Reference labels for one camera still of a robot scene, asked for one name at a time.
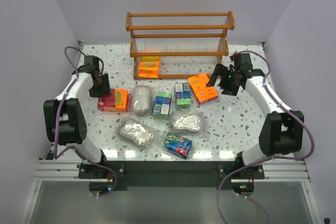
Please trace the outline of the orange Scrub Mommy box back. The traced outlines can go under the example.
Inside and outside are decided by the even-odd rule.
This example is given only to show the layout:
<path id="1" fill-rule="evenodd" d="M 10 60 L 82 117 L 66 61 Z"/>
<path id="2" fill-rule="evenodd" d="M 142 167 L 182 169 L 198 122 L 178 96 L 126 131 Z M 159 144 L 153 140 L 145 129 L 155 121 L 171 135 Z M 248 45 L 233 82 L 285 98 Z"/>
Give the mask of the orange Scrub Mommy box back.
<path id="1" fill-rule="evenodd" d="M 206 73 L 201 73 L 188 78 L 189 85 L 198 105 L 209 103 L 218 98 L 214 87 L 207 87 L 209 78 Z"/>

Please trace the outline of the orange pink Scrub Mommy box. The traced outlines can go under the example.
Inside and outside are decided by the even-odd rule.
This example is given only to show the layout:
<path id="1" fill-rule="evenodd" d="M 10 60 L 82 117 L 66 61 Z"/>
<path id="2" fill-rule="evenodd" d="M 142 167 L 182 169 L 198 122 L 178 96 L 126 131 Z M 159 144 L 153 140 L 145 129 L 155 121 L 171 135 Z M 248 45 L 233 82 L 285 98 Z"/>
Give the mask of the orange pink Scrub Mommy box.
<path id="1" fill-rule="evenodd" d="M 103 112 L 130 112 L 132 95 L 127 89 L 110 89 L 98 99 L 97 108 Z"/>

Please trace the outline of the orange Scrub Daddy box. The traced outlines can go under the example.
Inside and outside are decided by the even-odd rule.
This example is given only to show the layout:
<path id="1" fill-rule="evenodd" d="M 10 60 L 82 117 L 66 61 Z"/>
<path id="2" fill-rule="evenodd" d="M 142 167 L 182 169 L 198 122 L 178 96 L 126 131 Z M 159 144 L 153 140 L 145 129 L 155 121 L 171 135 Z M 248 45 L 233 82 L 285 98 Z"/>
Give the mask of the orange Scrub Daddy box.
<path id="1" fill-rule="evenodd" d="M 141 57 L 139 64 L 139 77 L 156 79 L 159 75 L 160 57 L 144 56 Z"/>

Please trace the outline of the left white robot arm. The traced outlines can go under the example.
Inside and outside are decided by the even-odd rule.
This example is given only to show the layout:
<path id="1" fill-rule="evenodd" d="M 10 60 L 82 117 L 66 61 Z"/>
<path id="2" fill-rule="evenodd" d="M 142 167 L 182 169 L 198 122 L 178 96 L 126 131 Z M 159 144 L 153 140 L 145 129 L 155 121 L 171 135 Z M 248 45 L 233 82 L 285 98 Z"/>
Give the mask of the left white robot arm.
<path id="1" fill-rule="evenodd" d="M 84 64 L 74 70 L 70 83 L 53 100 L 43 104 L 48 140 L 54 144 L 53 159 L 67 150 L 81 158 L 79 169 L 86 174 L 112 177 L 104 152 L 88 137 L 88 125 L 80 100 L 89 94 L 100 98 L 110 94 L 109 77 L 103 73 L 103 61 L 97 56 L 85 56 Z"/>

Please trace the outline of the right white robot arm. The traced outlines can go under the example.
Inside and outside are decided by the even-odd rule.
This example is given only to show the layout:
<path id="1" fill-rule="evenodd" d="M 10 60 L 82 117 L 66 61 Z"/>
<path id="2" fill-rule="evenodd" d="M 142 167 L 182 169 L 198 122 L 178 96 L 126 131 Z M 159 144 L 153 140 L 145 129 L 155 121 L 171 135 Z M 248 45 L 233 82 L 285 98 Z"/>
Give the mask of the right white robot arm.
<path id="1" fill-rule="evenodd" d="M 251 54 L 249 50 L 236 52 L 230 57 L 233 61 L 231 65 L 218 63 L 206 84 L 207 87 L 213 87 L 219 80 L 222 94 L 230 96 L 236 96 L 239 89 L 244 89 L 264 115 L 258 143 L 237 154 L 234 164 L 225 170 L 229 175 L 259 166 L 273 158 L 286 159 L 302 147 L 303 113 L 292 110 L 282 102 L 268 85 L 270 72 L 254 68 Z"/>

